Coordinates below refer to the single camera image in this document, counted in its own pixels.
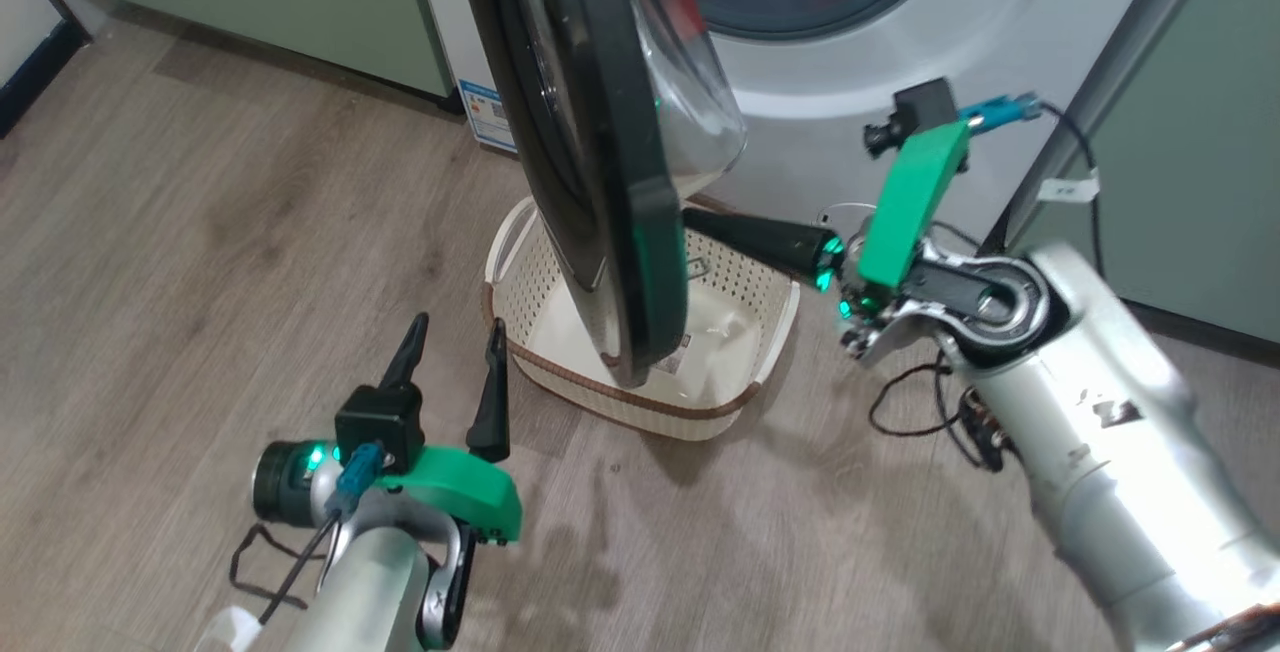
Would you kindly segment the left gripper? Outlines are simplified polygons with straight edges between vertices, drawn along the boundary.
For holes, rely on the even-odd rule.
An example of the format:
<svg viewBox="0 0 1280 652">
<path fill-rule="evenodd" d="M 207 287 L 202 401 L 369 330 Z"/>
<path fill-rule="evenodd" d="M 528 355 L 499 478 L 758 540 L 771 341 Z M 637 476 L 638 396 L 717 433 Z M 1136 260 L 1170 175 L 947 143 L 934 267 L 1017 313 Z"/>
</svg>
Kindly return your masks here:
<svg viewBox="0 0 1280 652">
<path fill-rule="evenodd" d="M 417 313 L 384 371 L 378 388 L 412 386 L 425 350 L 430 316 Z M 506 322 L 495 318 L 485 348 L 486 379 L 465 443 L 472 456 L 506 461 L 509 442 L 509 373 Z M 317 525 L 337 479 L 330 441 L 273 441 L 252 474 L 252 510 L 262 523 Z"/>
</svg>

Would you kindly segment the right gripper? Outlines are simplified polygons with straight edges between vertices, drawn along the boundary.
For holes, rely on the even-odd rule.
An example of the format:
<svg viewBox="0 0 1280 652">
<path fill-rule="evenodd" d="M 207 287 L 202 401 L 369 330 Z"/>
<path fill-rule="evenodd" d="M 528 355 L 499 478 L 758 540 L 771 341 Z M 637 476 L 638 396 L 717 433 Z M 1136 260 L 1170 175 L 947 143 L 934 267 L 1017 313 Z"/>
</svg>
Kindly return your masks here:
<svg viewBox="0 0 1280 652">
<path fill-rule="evenodd" d="M 1023 259 L 969 257 L 922 242 L 890 287 L 861 274 L 861 242 L 846 261 L 845 242 L 826 227 L 700 208 L 686 208 L 684 224 L 814 289 L 841 279 L 840 345 L 859 363 L 923 338 L 963 363 L 1006 363 L 1050 324 L 1050 286 Z"/>
</svg>

